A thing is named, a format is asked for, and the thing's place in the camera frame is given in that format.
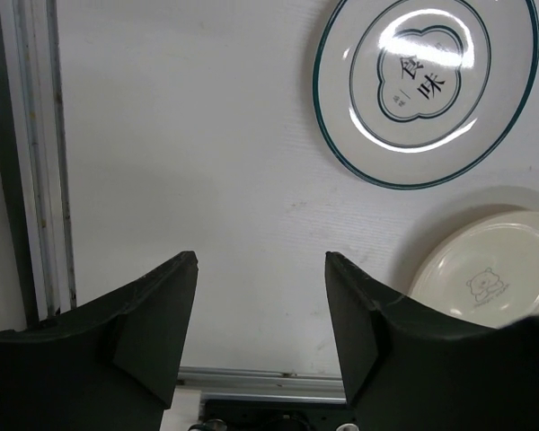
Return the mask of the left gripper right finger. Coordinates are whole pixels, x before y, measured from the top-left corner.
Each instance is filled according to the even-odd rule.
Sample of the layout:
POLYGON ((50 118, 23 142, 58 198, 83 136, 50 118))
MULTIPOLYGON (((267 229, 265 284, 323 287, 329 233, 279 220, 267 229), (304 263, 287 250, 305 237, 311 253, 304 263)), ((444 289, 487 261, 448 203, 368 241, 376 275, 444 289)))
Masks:
POLYGON ((431 309, 338 252, 325 285, 362 430, 539 430, 539 315, 491 329, 431 309))

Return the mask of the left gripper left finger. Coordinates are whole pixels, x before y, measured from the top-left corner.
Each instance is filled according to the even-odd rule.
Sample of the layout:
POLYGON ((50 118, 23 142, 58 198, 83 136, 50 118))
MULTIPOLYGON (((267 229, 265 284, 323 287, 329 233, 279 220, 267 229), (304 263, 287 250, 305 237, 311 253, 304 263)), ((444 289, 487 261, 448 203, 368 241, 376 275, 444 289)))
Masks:
POLYGON ((184 251, 36 328, 0 331, 0 430, 159 429, 197 278, 184 251))

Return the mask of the cream plate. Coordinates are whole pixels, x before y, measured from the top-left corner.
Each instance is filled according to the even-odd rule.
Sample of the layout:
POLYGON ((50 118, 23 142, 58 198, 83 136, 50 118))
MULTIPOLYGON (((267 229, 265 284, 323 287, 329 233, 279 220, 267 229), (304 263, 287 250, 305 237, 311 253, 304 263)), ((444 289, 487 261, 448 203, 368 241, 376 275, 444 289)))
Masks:
POLYGON ((420 266, 409 295, 490 328, 539 315, 539 212, 490 216, 453 233, 420 266))

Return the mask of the white plate with black rings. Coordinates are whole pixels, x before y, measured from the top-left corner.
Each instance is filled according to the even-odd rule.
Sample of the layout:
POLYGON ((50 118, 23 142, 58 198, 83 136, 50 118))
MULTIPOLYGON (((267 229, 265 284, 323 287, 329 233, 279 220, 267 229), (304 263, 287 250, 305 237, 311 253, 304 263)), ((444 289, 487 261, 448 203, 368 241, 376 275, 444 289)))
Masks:
POLYGON ((435 187, 503 141, 538 64, 532 1, 341 1, 315 54, 316 121, 361 180, 435 187))

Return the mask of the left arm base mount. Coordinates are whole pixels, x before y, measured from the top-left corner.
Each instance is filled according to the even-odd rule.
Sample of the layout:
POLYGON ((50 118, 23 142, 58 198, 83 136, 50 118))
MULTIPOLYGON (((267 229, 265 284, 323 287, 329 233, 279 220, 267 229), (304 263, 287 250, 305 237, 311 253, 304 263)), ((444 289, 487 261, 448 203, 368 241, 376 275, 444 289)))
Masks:
POLYGON ((206 400, 199 414, 206 430, 359 430, 344 404, 277 400, 206 400))

